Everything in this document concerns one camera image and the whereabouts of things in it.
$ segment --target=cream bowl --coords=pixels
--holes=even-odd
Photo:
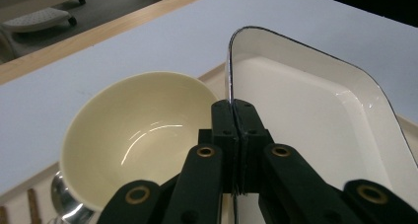
[[[133,76],[98,93],[64,138],[60,169],[74,197],[102,211],[123,185],[163,184],[181,170],[199,128],[211,127],[215,95],[173,72]]]

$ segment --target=wooden utensil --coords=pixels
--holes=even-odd
[[[0,207],[0,224],[8,224],[6,207]]]
[[[31,223],[40,224],[39,212],[37,209],[36,195],[33,188],[28,189],[29,208],[31,212]]]

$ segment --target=white baking dish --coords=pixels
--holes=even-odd
[[[329,184],[370,180],[418,208],[416,163],[389,101],[366,72],[246,27],[231,40],[229,73],[229,97],[254,104],[275,142],[295,147]]]

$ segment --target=wooden edge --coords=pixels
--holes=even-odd
[[[31,73],[45,65],[157,19],[197,0],[161,0],[160,2],[85,31],[74,37],[0,65],[0,85]]]

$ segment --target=bowl rim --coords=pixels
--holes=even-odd
[[[68,146],[66,145],[66,141],[68,140],[69,137],[69,133],[70,130],[73,128],[74,123],[76,121],[76,119],[79,117],[79,114],[84,111],[95,99],[97,99],[98,97],[102,96],[105,92],[107,92],[109,89],[114,88],[118,85],[127,83],[130,80],[133,80],[135,78],[140,78],[140,77],[144,77],[144,76],[149,76],[149,75],[161,75],[161,74],[165,74],[165,75],[171,75],[171,76],[175,76],[175,77],[180,77],[182,79],[186,79],[189,80],[190,82],[196,83],[197,85],[200,85],[202,89],[205,89],[205,91],[207,91],[208,95],[212,96],[212,98],[214,99],[214,102],[218,100],[217,96],[214,94],[214,92],[208,88],[202,81],[200,81],[198,78],[183,74],[183,73],[179,73],[179,72],[172,72],[172,71],[149,71],[149,72],[144,72],[144,73],[139,73],[139,74],[135,74],[129,77],[125,77],[117,82],[114,82],[106,87],[104,87],[103,89],[101,89],[100,91],[98,91],[96,94],[94,94],[91,98],[89,98],[80,108],[79,110],[76,112],[76,114],[73,116],[72,120],[70,121],[69,125],[67,126],[67,129],[65,131],[63,140],[61,142],[61,150],[60,150],[60,157],[59,157],[59,161],[58,161],[58,166],[59,166],[59,170],[61,171],[62,174],[62,178],[63,178],[63,182],[65,183],[65,185],[68,187],[69,192],[71,193],[71,195],[78,201],[82,202],[86,207],[88,207],[91,210],[97,211],[97,212],[102,212],[103,209],[105,208],[105,206],[101,206],[96,204],[95,202],[91,201],[91,200],[87,200],[85,197],[83,197],[81,194],[79,194],[79,192],[77,192],[77,189],[74,188],[74,186],[72,186],[72,182],[69,182],[68,179],[66,178],[65,174],[66,171],[69,169],[67,166],[68,165],[63,165],[65,161],[64,159],[64,150],[65,147]]]

